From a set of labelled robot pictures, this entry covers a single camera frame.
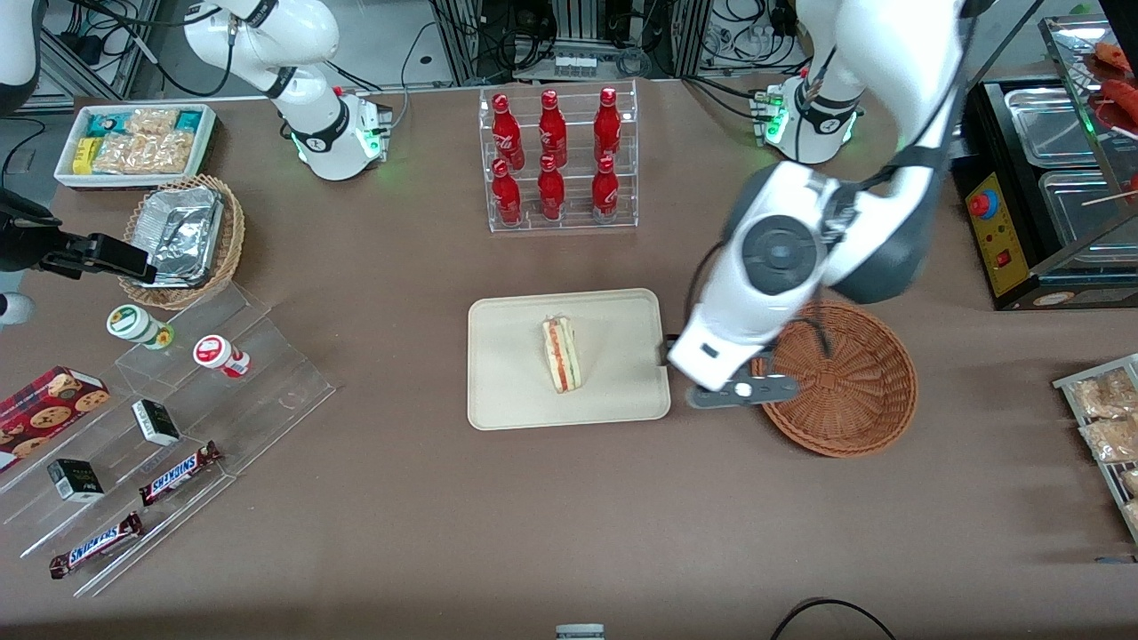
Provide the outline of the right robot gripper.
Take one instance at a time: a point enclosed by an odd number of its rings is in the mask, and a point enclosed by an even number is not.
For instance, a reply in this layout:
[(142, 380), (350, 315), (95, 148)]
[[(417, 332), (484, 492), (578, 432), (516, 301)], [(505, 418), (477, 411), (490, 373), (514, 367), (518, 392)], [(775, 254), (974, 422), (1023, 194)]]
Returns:
[(36, 202), (1, 189), (1, 271), (39, 266), (46, 273), (81, 279), (89, 266), (93, 272), (154, 284), (157, 270), (149, 252), (105, 233), (65, 236), (60, 225)]

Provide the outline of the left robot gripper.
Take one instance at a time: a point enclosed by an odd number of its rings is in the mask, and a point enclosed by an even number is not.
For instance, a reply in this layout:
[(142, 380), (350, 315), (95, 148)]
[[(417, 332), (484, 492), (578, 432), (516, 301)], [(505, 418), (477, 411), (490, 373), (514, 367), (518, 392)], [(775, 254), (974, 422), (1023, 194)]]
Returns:
[(785, 325), (785, 307), (731, 307), (701, 300), (682, 333), (667, 333), (658, 366), (669, 364), (699, 388), (719, 392)]

